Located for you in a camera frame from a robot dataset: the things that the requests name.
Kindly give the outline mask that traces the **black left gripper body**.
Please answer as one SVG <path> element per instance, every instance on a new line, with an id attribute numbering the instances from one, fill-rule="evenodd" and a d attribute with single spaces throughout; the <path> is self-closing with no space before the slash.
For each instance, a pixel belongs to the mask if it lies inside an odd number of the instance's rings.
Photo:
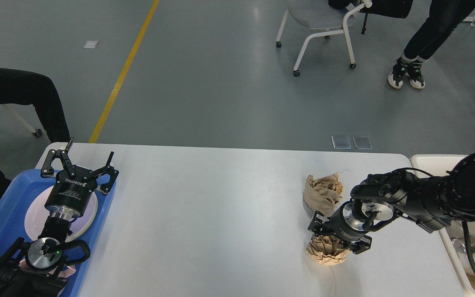
<path id="1" fill-rule="evenodd" d="M 97 188 L 92 170 L 75 167 L 74 175 L 68 170 L 56 174 L 55 185 L 51 190 L 45 208 L 52 217 L 60 219 L 76 219 L 82 217 L 89 203 L 91 194 Z"/>

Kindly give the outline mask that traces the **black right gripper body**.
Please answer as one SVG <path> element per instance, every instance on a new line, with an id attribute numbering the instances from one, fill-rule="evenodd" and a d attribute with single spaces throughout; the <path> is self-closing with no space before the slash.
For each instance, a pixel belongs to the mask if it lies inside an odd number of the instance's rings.
<path id="1" fill-rule="evenodd" d="M 330 236 L 358 241 L 369 232 L 372 220 L 362 211 L 361 202 L 345 202 L 330 216 L 328 224 Z"/>

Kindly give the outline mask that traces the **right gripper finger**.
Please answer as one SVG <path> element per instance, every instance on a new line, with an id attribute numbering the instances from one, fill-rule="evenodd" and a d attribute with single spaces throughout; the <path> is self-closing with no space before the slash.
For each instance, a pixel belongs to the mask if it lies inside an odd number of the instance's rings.
<path id="1" fill-rule="evenodd" d="M 372 238 L 368 235 L 364 235 L 358 241 L 349 241 L 348 248 L 355 254 L 359 255 L 362 252 L 368 251 L 372 246 Z"/>
<path id="2" fill-rule="evenodd" d="M 320 211 L 315 211 L 307 228 L 314 236 L 332 236 L 335 231 L 329 218 Z"/>

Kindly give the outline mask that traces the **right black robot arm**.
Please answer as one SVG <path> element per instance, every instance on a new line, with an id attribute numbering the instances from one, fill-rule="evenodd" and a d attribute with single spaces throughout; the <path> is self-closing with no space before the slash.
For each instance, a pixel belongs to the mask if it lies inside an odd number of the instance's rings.
<path id="1" fill-rule="evenodd" d="M 404 167 L 384 174 L 369 174 L 350 192 L 327 220 L 316 211 L 309 231 L 332 236 L 355 254 L 371 248 L 367 234 L 379 231 L 396 218 L 415 222 L 428 233 L 460 221 L 467 259 L 475 274 L 470 250 L 468 222 L 475 221 L 475 153 L 466 156 L 446 176 L 416 177 L 414 168 Z"/>

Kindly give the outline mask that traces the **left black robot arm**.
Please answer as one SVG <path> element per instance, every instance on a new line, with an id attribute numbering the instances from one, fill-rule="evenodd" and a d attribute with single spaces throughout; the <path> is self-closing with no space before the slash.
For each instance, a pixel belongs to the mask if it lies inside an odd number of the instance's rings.
<path id="1" fill-rule="evenodd" d="M 39 170 L 17 176 L 0 202 L 0 297 L 75 297 L 113 201 L 119 171 L 48 150 Z"/>

